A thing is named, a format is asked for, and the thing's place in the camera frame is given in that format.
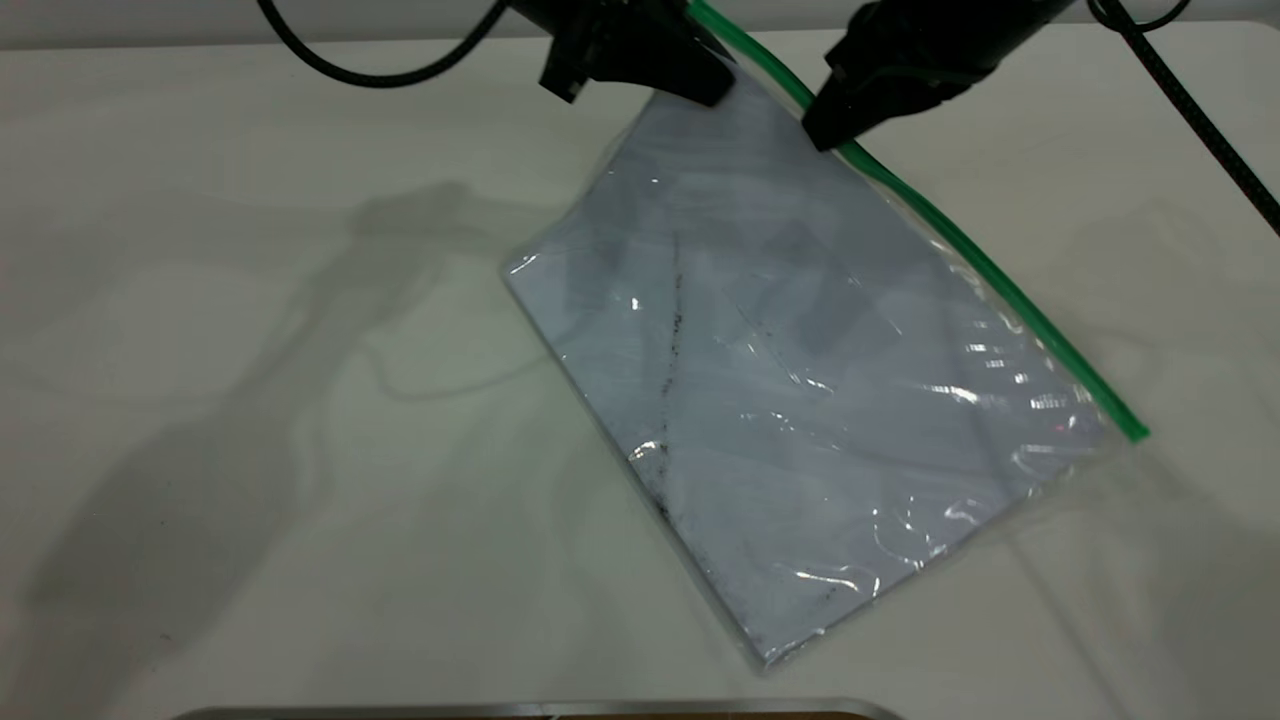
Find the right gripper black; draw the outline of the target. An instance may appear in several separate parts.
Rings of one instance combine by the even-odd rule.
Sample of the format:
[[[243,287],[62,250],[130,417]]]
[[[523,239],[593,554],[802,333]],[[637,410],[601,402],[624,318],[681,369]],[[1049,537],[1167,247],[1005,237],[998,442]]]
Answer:
[[[1070,1],[873,1],[827,54],[832,73],[803,114],[815,149],[833,150],[982,82],[1004,44],[1020,44]]]

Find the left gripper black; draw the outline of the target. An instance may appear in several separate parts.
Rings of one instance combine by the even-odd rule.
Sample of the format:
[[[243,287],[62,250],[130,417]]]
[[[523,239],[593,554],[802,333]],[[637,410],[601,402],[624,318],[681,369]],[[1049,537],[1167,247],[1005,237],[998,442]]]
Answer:
[[[722,46],[692,23],[685,1],[512,1],[509,8],[552,37],[539,83],[575,102],[586,83],[635,85],[704,108],[736,78]],[[600,56],[598,42],[604,44]]]

